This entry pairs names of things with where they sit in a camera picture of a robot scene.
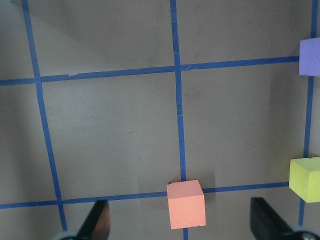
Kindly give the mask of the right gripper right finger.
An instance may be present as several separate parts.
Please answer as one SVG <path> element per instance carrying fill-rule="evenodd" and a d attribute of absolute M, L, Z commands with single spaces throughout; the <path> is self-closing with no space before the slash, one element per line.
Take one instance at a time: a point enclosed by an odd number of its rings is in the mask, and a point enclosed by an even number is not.
<path fill-rule="evenodd" d="M 295 235 L 263 197 L 250 200 L 250 230 L 256 240 L 292 240 Z"/>

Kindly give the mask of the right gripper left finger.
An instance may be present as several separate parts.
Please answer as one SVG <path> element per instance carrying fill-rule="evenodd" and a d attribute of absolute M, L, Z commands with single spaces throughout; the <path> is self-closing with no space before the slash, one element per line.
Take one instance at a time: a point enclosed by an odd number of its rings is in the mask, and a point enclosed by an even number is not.
<path fill-rule="evenodd" d="M 107 240 L 110 235 L 110 209 L 107 200 L 97 200 L 79 229 L 78 240 Z"/>

